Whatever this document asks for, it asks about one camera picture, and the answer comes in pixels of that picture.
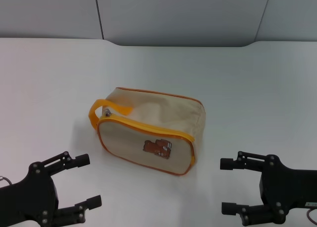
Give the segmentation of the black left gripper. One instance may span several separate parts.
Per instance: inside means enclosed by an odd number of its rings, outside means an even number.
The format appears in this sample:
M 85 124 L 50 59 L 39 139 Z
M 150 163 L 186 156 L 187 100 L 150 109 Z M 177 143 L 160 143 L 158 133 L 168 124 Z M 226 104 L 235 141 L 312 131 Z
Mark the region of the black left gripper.
M 23 180 L 0 189 L 0 225 L 9 227 L 24 221 L 35 221 L 42 227 L 64 227 L 84 223 L 86 210 L 102 205 L 101 196 L 57 209 L 58 199 L 51 176 L 89 164 L 88 154 L 73 159 L 68 151 L 42 163 L 31 164 Z

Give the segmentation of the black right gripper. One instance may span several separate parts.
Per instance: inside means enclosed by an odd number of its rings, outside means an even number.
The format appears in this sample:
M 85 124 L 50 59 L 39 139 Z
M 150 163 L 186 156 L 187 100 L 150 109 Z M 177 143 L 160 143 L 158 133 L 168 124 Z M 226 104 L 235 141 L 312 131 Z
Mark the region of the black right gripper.
M 220 170 L 261 172 L 260 191 L 264 205 L 248 206 L 222 202 L 223 215 L 239 215 L 243 226 L 282 224 L 295 208 L 317 208 L 317 171 L 286 167 L 276 155 L 239 151 L 237 158 L 221 158 Z

